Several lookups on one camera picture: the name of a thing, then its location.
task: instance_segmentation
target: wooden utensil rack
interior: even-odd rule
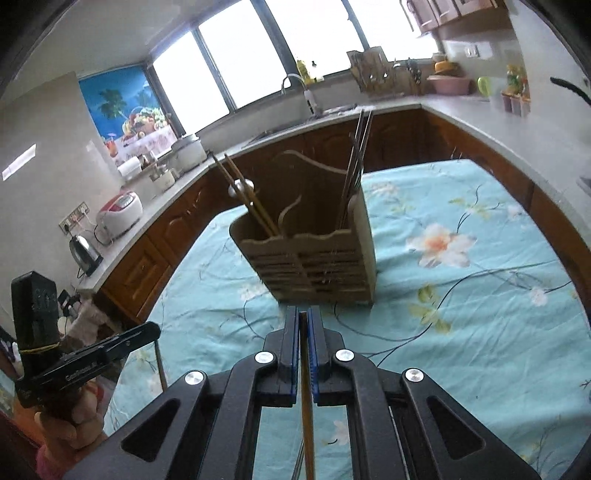
[[[257,196],[279,235],[269,236],[249,211],[231,224],[230,236],[272,295],[278,301],[372,303],[375,252],[362,189],[348,198],[343,228],[335,230],[346,171],[286,151],[265,174]]]

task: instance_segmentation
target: chopstick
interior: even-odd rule
[[[353,148],[351,149],[351,156],[349,159],[349,165],[347,167],[347,175],[345,177],[345,184],[343,185],[343,193],[341,194],[339,209],[337,210],[337,218],[335,222],[335,230],[343,228],[345,217],[347,214],[347,204],[351,196],[361,187],[361,177],[363,175],[363,162],[365,158],[365,151],[369,140],[369,130],[371,123],[374,118],[374,111],[370,110],[365,123],[365,129],[363,129],[363,135],[361,135],[361,129],[363,124],[363,117],[365,116],[365,110],[361,110],[359,115],[359,121],[357,123],[357,129],[355,131],[355,137],[353,140]]]
[[[244,191],[246,192],[246,196],[248,197],[248,199],[254,204],[255,208],[258,210],[259,214],[262,216],[263,220],[267,223],[267,226],[274,233],[274,235],[279,235],[279,227],[275,224],[275,222],[273,222],[273,219],[271,219],[271,216],[267,213],[267,210],[265,210],[261,201],[257,198],[255,191],[246,182],[246,179],[244,178],[244,175],[242,175],[242,172],[238,169],[236,164],[228,155],[226,155],[225,158],[228,162],[228,165],[230,165],[232,171],[242,182],[242,185],[244,185]]]
[[[353,178],[355,179],[355,181],[353,182],[353,190],[351,192],[349,192],[349,197],[351,197],[351,195],[353,195],[353,192],[355,192],[361,186],[361,176],[363,175],[363,164],[365,162],[365,151],[367,150],[368,141],[369,141],[369,129],[371,128],[371,122],[373,121],[373,119],[374,119],[374,111],[370,110],[368,117],[367,117],[367,122],[365,124],[363,138],[361,141],[361,148],[360,148],[360,152],[359,152],[359,161],[357,163],[358,167],[353,175]]]
[[[312,391],[310,386],[310,356],[308,350],[307,321],[308,320],[306,319],[300,324],[302,443],[304,445],[306,480],[315,480],[316,465],[314,460],[314,413],[312,410]]]
[[[347,196],[351,184],[351,179],[353,178],[353,172],[355,171],[355,164],[358,158],[355,151],[355,145],[358,145],[359,141],[361,140],[361,127],[363,125],[364,114],[365,110],[361,110],[361,113],[359,114],[359,119],[357,120],[357,128],[355,129],[355,140],[353,141],[354,147],[351,149],[351,156],[349,157],[349,164],[347,165],[347,175],[345,176],[343,193],[340,196],[339,209],[337,210],[337,217],[335,222],[335,230],[338,230],[341,227],[343,223],[344,211],[347,208]]]
[[[246,206],[248,211],[251,213],[251,215],[254,217],[254,219],[257,221],[257,223],[263,228],[265,233],[269,236],[274,236],[275,234],[273,233],[273,231],[268,227],[268,225],[261,218],[261,216],[256,211],[256,209],[251,205],[250,200],[246,197],[246,195],[244,195],[244,193],[242,193],[242,190],[236,186],[236,184],[234,183],[234,179],[228,173],[228,171],[225,169],[225,167],[220,163],[220,161],[217,159],[217,157],[215,155],[212,154],[212,157],[213,157],[213,161],[216,163],[217,167],[222,171],[222,174],[223,174],[224,178],[226,179],[226,181],[228,182],[228,184],[230,185],[230,187],[232,187],[234,189],[234,192],[236,192],[236,197],[238,197],[240,199],[240,201]]]

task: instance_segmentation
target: metal screw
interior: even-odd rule
[[[425,374],[418,368],[409,368],[406,370],[404,376],[411,382],[420,382],[423,378],[425,378]]]
[[[185,375],[185,382],[189,385],[199,385],[204,379],[205,376],[197,370],[189,372],[187,375]]]
[[[350,362],[353,358],[355,358],[355,354],[351,350],[344,349],[336,352],[335,357],[341,362]]]
[[[255,360],[260,364],[270,364],[274,358],[271,352],[258,352],[255,355]]]

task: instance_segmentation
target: flower print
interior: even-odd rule
[[[530,290],[530,300],[536,307],[543,307],[548,303],[548,295],[543,288],[534,287]]]
[[[518,218],[523,215],[523,208],[520,205],[508,205],[507,206],[507,217],[510,222],[515,222]]]
[[[466,252],[475,243],[475,237],[454,234],[438,223],[432,223],[425,228],[422,236],[408,238],[407,248],[423,252],[418,262],[421,267],[433,268],[444,264],[465,268],[470,265]]]
[[[335,420],[335,432],[330,439],[329,444],[347,445],[349,443],[349,428],[340,420]]]
[[[158,397],[158,395],[162,393],[162,384],[160,383],[158,372],[154,373],[148,379],[148,388],[150,389],[150,393],[153,397]]]
[[[267,287],[260,281],[248,283],[238,290],[238,294],[242,301],[252,300],[268,292],[269,290],[267,290]]]
[[[369,186],[369,191],[375,195],[396,195],[398,187],[389,181],[379,181]]]

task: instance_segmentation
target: faucet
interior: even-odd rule
[[[304,98],[306,99],[306,103],[308,104],[308,108],[310,109],[312,116],[319,117],[320,115],[322,115],[322,108],[320,108],[318,103],[316,103],[316,100],[314,98],[314,94],[308,88],[304,79],[301,76],[299,76],[297,73],[288,73],[285,76],[285,78],[281,82],[281,94],[285,95],[285,81],[288,78],[293,78],[293,79],[299,80],[300,83],[302,84],[302,87],[304,87]]]

